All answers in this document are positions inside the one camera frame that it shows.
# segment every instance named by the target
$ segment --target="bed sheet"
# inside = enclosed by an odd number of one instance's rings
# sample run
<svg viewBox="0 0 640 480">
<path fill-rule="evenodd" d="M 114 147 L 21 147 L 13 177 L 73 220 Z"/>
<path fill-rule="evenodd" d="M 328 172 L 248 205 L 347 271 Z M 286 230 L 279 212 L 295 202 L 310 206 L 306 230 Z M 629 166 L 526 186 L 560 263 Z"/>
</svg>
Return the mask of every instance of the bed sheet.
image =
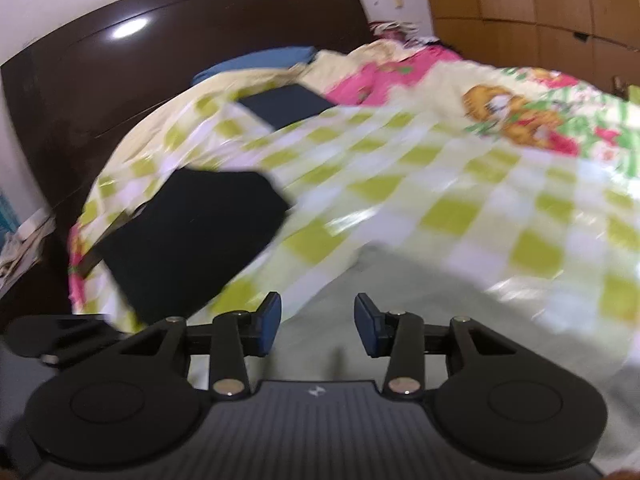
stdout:
<svg viewBox="0 0 640 480">
<path fill-rule="evenodd" d="M 369 62 L 327 92 L 327 99 L 342 105 L 382 106 L 395 87 L 412 88 L 439 62 L 462 58 L 442 46 L 426 46 L 400 61 Z"/>
<path fill-rule="evenodd" d="M 438 107 L 414 106 L 419 94 L 401 105 L 336 107 L 277 132 L 235 102 L 282 83 L 276 77 L 199 94 L 144 150 L 105 168 L 79 221 L 76 254 L 153 196 L 175 168 L 258 169 L 295 204 L 293 214 L 190 322 L 255 308 L 270 290 L 281 292 L 284 317 L 293 316 L 373 241 L 511 304 L 528 301 L 558 330 L 613 354 L 631 352 L 640 204 L 607 171 L 469 135 L 439 122 Z M 76 312 L 101 312 L 121 330 L 140 327 L 104 265 L 83 285 Z"/>
<path fill-rule="evenodd" d="M 470 134 L 589 159 L 621 186 L 637 185 L 640 107 L 569 75 L 438 63 L 410 91 L 393 89 L 390 102 L 435 107 Z"/>
<path fill-rule="evenodd" d="M 420 48 L 403 48 L 396 41 L 378 40 L 365 44 L 346 56 L 321 50 L 310 65 L 298 64 L 291 69 L 255 68 L 216 74 L 171 99 L 140 121 L 114 150 L 104 169 L 109 171 L 144 150 L 156 149 L 155 142 L 161 139 L 158 132 L 162 126 L 198 96 L 212 92 L 233 94 L 249 86 L 281 86 L 288 82 L 297 82 L 318 94 L 326 94 L 369 63 L 399 62 L 419 51 Z"/>
</svg>

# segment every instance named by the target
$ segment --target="checkered blanket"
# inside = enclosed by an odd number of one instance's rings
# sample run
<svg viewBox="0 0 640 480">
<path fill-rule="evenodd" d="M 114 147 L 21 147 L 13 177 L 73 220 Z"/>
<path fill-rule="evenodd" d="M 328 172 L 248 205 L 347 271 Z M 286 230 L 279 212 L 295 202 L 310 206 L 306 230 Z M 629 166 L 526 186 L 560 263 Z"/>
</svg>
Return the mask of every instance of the checkered blanket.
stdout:
<svg viewBox="0 0 640 480">
<path fill-rule="evenodd" d="M 336 107 L 274 132 L 234 101 L 268 86 L 201 96 L 166 122 L 159 147 L 101 173 L 79 220 L 80 252 L 176 168 L 258 169 L 295 204 L 292 214 L 190 322 L 255 308 L 270 290 L 293 316 L 373 241 L 485 289 L 544 280 L 547 320 L 628 351 L 638 321 L 640 205 L 605 171 L 393 106 Z M 84 294 L 78 311 L 139 328 L 104 264 Z"/>
</svg>

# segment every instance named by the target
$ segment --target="dark blue notebook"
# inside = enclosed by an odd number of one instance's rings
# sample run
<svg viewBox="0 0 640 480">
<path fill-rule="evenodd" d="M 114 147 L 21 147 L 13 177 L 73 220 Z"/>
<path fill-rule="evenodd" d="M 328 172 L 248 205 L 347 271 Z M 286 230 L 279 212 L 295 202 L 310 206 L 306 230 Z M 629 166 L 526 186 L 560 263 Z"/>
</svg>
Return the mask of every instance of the dark blue notebook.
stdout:
<svg viewBox="0 0 640 480">
<path fill-rule="evenodd" d="M 335 107 L 332 102 L 299 84 L 267 90 L 238 99 L 238 102 L 276 130 Z"/>
</svg>

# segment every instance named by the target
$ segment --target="blue object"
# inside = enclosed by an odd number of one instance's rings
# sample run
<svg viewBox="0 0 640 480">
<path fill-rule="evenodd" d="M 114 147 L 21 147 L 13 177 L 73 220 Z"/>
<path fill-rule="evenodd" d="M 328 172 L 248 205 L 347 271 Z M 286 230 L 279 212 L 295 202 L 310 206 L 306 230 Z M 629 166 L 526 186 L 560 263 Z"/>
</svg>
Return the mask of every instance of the blue object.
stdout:
<svg viewBox="0 0 640 480">
<path fill-rule="evenodd" d="M 384 334 L 385 316 L 364 293 L 358 294 L 353 302 L 353 320 L 367 355 L 380 357 L 380 338 Z"/>
<path fill-rule="evenodd" d="M 284 85 L 238 99 L 275 130 L 315 117 L 335 105 L 298 84 Z"/>
<path fill-rule="evenodd" d="M 9 201 L 0 193 L 0 250 L 4 245 L 4 235 L 7 232 L 15 233 L 20 223 L 11 209 Z"/>
<path fill-rule="evenodd" d="M 261 326 L 257 326 L 258 332 L 260 333 L 258 355 L 265 356 L 270 352 L 280 327 L 280 319 L 282 318 L 282 300 L 280 295 L 275 292 L 270 292 L 258 309 L 258 314 L 261 314 L 259 318 Z"/>
<path fill-rule="evenodd" d="M 209 77 L 229 70 L 244 68 L 291 68 L 297 63 L 309 63 L 317 50 L 312 46 L 283 46 L 259 50 L 245 56 L 235 57 L 200 72 L 191 80 L 191 86 L 203 82 Z"/>
</svg>

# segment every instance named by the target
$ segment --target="wooden headboard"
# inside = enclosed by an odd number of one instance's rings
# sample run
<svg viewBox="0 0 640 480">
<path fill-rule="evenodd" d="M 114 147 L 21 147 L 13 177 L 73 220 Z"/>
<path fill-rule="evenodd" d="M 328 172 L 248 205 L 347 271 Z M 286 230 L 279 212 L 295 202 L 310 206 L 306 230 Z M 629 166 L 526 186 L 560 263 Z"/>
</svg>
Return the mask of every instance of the wooden headboard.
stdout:
<svg viewBox="0 0 640 480">
<path fill-rule="evenodd" d="M 133 18 L 145 27 L 114 38 Z M 120 0 L 0 70 L 18 140 L 65 237 L 122 137 L 201 70 L 265 48 L 347 53 L 369 41 L 359 0 Z"/>
</svg>

